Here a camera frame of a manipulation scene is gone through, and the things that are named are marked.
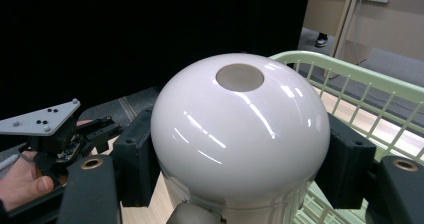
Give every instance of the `wooden floor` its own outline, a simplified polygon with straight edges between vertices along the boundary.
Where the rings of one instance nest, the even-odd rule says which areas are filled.
[[[335,105],[336,98],[332,95],[324,94],[322,100],[327,111],[331,112]],[[354,106],[342,102],[339,104],[335,115],[343,120],[349,121],[354,110]],[[361,127],[371,126],[374,120],[374,115],[365,111],[360,111],[357,119],[355,119],[355,124]],[[381,124],[378,125],[374,134],[377,134],[384,140],[390,141],[395,135],[393,133],[397,133],[397,130],[399,130],[399,127],[389,122],[381,121]],[[405,132],[398,143],[399,145],[403,145],[402,149],[414,149],[412,151],[416,151],[415,149],[422,149],[424,139],[413,133]],[[122,208],[123,222],[125,224],[165,224],[172,211],[173,207],[169,200],[163,177],[160,176],[151,205],[148,208]]]

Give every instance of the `green plastic basket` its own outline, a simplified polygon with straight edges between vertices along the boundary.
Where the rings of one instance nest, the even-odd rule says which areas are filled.
[[[424,110],[424,88],[310,51],[270,58],[293,65],[316,88],[329,113],[377,146],[377,161],[398,155],[424,165],[424,127],[417,121]],[[406,111],[396,113],[396,106]],[[366,207],[364,200],[359,210],[335,210],[313,183],[293,223],[365,223]]]

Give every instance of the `finger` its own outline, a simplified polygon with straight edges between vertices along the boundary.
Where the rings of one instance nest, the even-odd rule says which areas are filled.
[[[53,180],[48,176],[42,176],[37,178],[31,183],[31,193],[34,195],[32,198],[35,199],[46,193],[53,191],[54,183]]]
[[[89,123],[89,122],[91,122],[91,120],[82,120],[82,121],[78,121],[78,122],[77,122],[77,126],[81,126],[81,125],[84,125],[85,123]]]

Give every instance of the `glossy surface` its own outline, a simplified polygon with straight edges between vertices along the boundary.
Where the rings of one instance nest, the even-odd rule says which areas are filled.
[[[163,88],[152,139],[165,178],[221,208],[259,208],[313,179],[326,155],[327,112],[311,85],[269,58],[200,60]]]

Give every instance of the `black backdrop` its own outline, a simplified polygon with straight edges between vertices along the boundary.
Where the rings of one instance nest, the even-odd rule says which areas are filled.
[[[73,98],[79,115],[211,55],[295,50],[307,1],[0,0],[0,119]]]

